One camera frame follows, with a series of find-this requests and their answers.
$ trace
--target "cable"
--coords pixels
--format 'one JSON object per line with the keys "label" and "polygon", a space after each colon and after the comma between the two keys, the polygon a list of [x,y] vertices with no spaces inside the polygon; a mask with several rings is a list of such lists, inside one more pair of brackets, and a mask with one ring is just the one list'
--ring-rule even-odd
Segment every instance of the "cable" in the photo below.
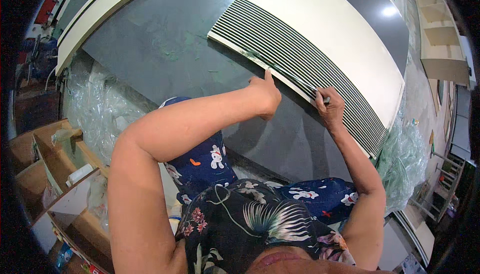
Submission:
{"label": "cable", "polygon": [[45,84],[45,92],[46,92],[47,87],[49,86],[49,85],[48,85],[48,81],[49,81],[49,79],[50,79],[50,76],[51,76],[52,73],[55,71],[55,68],[56,68],[56,67],[53,67],[53,69],[52,69],[52,71],[50,72],[49,76],[46,78],[47,83]]}

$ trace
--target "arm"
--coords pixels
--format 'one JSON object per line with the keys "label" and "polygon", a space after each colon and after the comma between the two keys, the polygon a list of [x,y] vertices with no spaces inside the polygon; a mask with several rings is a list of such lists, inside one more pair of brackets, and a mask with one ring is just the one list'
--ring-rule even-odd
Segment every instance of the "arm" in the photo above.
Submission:
{"label": "arm", "polygon": [[273,117],[281,95],[270,72],[244,89],[182,101],[132,123],[118,138],[108,179],[116,273],[186,273],[184,240],[175,243],[158,162],[178,157],[222,128]]}
{"label": "arm", "polygon": [[[342,230],[342,236],[357,266],[375,271],[384,239],[385,189],[377,170],[342,123],[345,107],[342,97],[333,87],[318,90],[317,108],[345,159],[358,191],[357,204]],[[323,104],[323,97],[330,97],[327,106]]]}

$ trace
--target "woman's right hand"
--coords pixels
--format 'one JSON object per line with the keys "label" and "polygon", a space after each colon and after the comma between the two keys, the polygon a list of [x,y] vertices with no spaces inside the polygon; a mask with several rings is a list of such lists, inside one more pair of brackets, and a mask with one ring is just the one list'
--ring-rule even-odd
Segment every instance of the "woman's right hand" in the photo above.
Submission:
{"label": "woman's right hand", "polygon": [[271,120],[277,110],[282,94],[275,86],[272,73],[270,70],[265,70],[265,78],[252,77],[248,81],[250,84],[246,89],[249,89],[252,96],[258,98],[257,115],[263,120]]}
{"label": "woman's right hand", "polygon": [[[338,133],[345,127],[343,125],[343,110],[345,109],[345,101],[334,87],[317,88],[317,104],[318,113],[323,118],[323,124],[330,134]],[[324,104],[324,98],[330,97],[328,104]]]}

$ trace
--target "woman's left hand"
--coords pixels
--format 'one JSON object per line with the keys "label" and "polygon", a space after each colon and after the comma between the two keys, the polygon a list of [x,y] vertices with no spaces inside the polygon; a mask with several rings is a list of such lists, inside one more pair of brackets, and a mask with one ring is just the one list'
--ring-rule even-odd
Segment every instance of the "woman's left hand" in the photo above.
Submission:
{"label": "woman's left hand", "polygon": [[282,94],[273,82],[272,73],[265,70],[265,79],[254,76],[248,82],[250,85],[246,89],[258,98],[258,116],[263,120],[271,120],[282,100]]}

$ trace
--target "white bottle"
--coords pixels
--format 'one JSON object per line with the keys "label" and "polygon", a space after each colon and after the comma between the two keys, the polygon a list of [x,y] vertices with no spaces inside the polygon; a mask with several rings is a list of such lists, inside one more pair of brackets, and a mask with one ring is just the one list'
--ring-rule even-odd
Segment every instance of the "white bottle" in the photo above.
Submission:
{"label": "white bottle", "polygon": [[68,176],[68,180],[65,182],[67,187],[71,188],[77,181],[81,180],[85,175],[93,171],[93,167],[90,164],[86,164],[74,173]]}

